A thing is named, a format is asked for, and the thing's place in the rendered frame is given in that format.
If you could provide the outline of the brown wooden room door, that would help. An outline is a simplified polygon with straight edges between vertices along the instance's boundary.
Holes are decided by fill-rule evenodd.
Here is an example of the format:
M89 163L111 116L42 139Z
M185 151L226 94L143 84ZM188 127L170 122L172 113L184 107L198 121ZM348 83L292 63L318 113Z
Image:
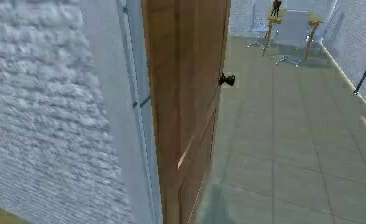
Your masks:
M212 163L231 0L142 0L163 224L193 224Z

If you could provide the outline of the dark red statue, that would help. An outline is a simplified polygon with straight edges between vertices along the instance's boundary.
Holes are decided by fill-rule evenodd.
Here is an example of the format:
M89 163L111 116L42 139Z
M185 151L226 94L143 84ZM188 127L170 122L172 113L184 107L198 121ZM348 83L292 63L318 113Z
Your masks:
M279 16L279 10L280 10L281 4L282 4L281 0L274 0L272 2L272 11L271 11L272 16L276 16L276 17Z

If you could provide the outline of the wooden table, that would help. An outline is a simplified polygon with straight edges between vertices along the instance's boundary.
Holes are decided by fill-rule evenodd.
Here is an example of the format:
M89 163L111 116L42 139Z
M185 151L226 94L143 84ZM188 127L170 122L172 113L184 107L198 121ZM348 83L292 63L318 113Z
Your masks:
M315 32L321 24L322 21L319 17L309 10L283 9L279 11L278 17L268 16L268 31L265 34L265 44L262 55L265 55L266 50L268 49L273 26L279 25L281 28L289 28L288 31L284 31L284 34L289 34L292 39L295 38L295 30L300 28L299 34L305 39L304 58L307 59Z

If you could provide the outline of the black pole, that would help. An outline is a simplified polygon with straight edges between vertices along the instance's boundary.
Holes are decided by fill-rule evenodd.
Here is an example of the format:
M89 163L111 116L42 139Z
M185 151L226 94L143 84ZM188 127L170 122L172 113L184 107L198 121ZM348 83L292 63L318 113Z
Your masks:
M363 84L363 82L364 82L365 78L366 78L366 69L365 69L365 71L364 71L364 73L363 73L363 75L362 75L362 77L361 77L361 79L360 79L359 83L357 84L357 86L356 86L356 88L355 88L355 90L354 90L354 92L353 92L353 94L354 94L354 95L358 95L359 90L360 90L360 88L361 88L361 86L362 86L362 84Z

